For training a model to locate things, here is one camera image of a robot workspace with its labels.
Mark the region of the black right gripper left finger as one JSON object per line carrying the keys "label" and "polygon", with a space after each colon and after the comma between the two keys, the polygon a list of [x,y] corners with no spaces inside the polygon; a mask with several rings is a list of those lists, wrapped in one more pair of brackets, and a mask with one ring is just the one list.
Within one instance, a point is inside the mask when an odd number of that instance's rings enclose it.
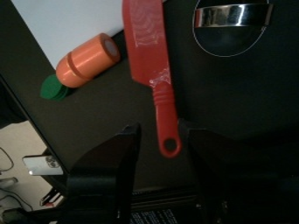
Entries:
{"label": "black right gripper left finger", "polygon": [[129,224],[140,139],[140,124],[125,126],[74,163],[62,224]]}

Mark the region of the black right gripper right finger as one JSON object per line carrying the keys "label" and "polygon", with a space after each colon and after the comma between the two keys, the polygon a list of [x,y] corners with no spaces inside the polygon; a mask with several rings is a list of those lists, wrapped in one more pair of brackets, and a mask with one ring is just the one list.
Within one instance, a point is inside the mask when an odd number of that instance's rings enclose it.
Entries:
{"label": "black right gripper right finger", "polygon": [[279,224],[283,208],[269,158],[231,138],[178,121],[204,224]]}

